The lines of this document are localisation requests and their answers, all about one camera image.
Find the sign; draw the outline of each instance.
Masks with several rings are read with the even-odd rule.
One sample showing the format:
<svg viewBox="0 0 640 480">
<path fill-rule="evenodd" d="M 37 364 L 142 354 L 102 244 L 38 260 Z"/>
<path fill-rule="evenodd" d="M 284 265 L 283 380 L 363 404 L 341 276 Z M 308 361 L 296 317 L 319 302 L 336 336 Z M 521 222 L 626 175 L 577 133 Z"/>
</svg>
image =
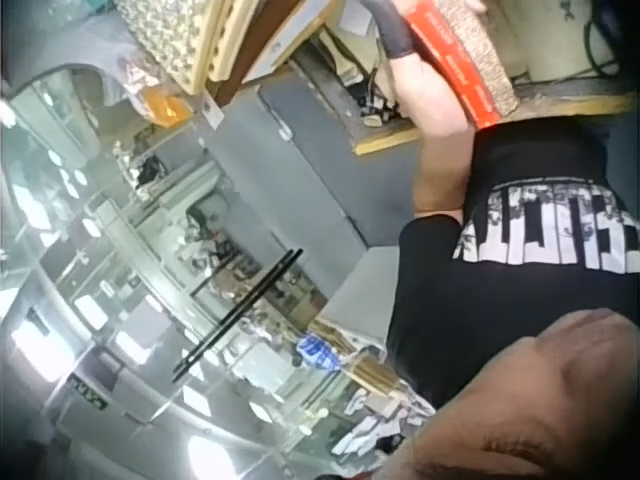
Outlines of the sign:
<svg viewBox="0 0 640 480">
<path fill-rule="evenodd" d="M 75 373 L 69 375 L 67 378 L 67 383 L 71 385 L 71 387 L 78 392 L 82 398 L 84 398 L 91 405 L 96 407 L 98 410 L 102 411 L 109 403 L 102 398 L 98 392 L 96 392 L 93 388 L 87 385 L 83 380 L 81 380 Z"/>
</svg>

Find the skin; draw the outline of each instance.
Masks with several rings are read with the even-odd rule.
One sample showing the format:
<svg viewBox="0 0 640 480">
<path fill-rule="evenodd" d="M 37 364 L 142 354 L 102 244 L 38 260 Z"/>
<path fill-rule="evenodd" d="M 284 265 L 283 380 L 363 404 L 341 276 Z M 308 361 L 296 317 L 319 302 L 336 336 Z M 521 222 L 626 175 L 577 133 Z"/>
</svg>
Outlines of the skin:
<svg viewBox="0 0 640 480">
<path fill-rule="evenodd" d="M 400 13 L 417 0 L 394 0 Z M 467 0 L 480 15 L 486 7 Z M 444 214 L 462 223 L 462 206 L 471 171 L 475 131 L 447 81 L 417 53 L 389 61 L 396 97 L 422 136 L 422 154 L 414 178 L 416 217 Z"/>
<path fill-rule="evenodd" d="M 485 451 L 490 436 L 540 445 L 569 471 L 588 467 L 624 422 L 637 392 L 637 327 L 614 312 L 575 312 L 494 357 L 407 441 L 376 480 L 411 480 L 435 462 L 492 473 L 541 473 L 546 458 Z"/>
</svg>

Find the black rod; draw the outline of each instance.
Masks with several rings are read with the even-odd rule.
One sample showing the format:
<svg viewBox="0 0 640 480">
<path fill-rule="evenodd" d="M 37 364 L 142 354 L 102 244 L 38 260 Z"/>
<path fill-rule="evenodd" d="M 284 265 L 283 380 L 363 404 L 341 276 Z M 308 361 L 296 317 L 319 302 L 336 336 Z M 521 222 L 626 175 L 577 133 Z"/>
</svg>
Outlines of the black rod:
<svg viewBox="0 0 640 480">
<path fill-rule="evenodd" d="M 253 289 L 250 293 L 254 293 L 249 302 L 247 302 L 242 310 L 239 310 L 233 319 L 229 319 L 217 332 L 215 332 L 213 338 L 207 342 L 206 346 L 200 349 L 193 358 L 187 362 L 184 367 L 176 373 L 173 383 L 180 380 L 193 365 L 195 365 L 205 354 L 207 350 L 213 347 L 216 343 L 220 341 L 222 337 L 224 337 L 244 316 L 244 314 L 257 302 L 269 288 L 271 288 L 278 280 L 282 278 L 282 276 L 295 264 L 295 262 L 302 255 L 302 249 L 298 249 L 283 265 L 280 265 L 278 262 L 278 271 L 275 272 L 274 276 L 269 279 L 268 282 L 263 283 L 260 289 Z"/>
<path fill-rule="evenodd" d="M 278 263 L 276 263 L 273 267 L 271 267 L 271 269 L 267 272 L 267 274 L 256 285 L 254 285 L 253 288 L 249 290 L 249 292 L 247 292 L 247 294 L 244 297 L 242 297 L 240 301 L 236 303 L 231 308 L 231 310 L 229 310 L 229 312 L 220 320 L 220 322 L 217 325 L 218 328 L 212 329 L 206 335 L 206 337 L 200 341 L 200 343 L 198 343 L 194 348 L 192 348 L 191 351 L 183 359 L 181 359 L 178 362 L 178 364 L 174 367 L 173 372 L 175 373 L 180 368 L 182 368 L 182 366 L 186 364 L 190 358 L 195 356 L 198 353 L 198 351 L 207 344 L 207 342 L 213 337 L 213 335 L 218 329 L 222 328 L 222 326 L 225 325 L 231 318 L 235 317 L 236 313 L 242 310 L 244 308 L 245 303 L 247 303 L 247 301 L 251 299 L 252 292 L 258 289 L 264 283 L 268 282 L 269 279 L 275 274 L 275 272 L 277 272 L 278 268 L 281 265 L 283 265 L 289 258 L 291 258 L 293 254 L 294 254 L 293 250 L 291 249 L 287 250 L 287 252 L 282 256 L 282 258 L 278 260 Z"/>
</svg>

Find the black t-shirt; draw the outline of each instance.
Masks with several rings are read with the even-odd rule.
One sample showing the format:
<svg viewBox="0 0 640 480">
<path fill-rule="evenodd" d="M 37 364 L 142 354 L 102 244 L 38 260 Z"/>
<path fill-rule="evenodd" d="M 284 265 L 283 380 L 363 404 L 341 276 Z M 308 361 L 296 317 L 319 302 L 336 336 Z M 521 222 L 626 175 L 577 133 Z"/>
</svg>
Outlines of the black t-shirt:
<svg viewBox="0 0 640 480">
<path fill-rule="evenodd" d="M 465 225 L 404 229 L 389 356 L 434 407 L 564 314 L 637 321 L 640 224 L 605 167 L 604 146 L 569 119 L 499 126 L 478 136 Z"/>
</svg>

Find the wooden board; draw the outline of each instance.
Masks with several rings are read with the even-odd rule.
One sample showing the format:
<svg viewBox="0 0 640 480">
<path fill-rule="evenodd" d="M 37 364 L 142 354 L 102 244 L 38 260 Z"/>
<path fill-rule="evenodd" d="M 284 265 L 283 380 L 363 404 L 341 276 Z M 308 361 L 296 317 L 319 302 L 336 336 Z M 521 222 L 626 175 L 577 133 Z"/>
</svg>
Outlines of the wooden board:
<svg viewBox="0 0 640 480">
<path fill-rule="evenodd" d="M 214 82 L 207 82 L 206 88 L 218 105 L 224 107 L 229 104 L 247 73 L 262 53 L 264 46 L 269 43 L 300 1 L 269 1 L 262 7 L 262 10 L 249 25 L 229 78 L 217 88 Z"/>
<path fill-rule="evenodd" d="M 304 45 L 293 56 L 292 68 L 307 82 L 318 100 L 345 126 L 356 155 L 366 155 L 415 141 L 419 133 L 408 120 L 394 120 L 369 128 L 360 118 L 356 101 L 329 71 L 313 48 Z M 603 79 L 575 79 L 516 87 L 521 105 L 505 121 L 564 115 L 613 115 L 638 108 L 631 84 Z"/>
<path fill-rule="evenodd" d="M 231 75 L 231 69 L 249 28 L 249 23 L 258 8 L 259 0 L 235 0 L 220 40 L 215 43 L 213 58 L 209 66 L 209 79 L 218 82 Z"/>
</svg>

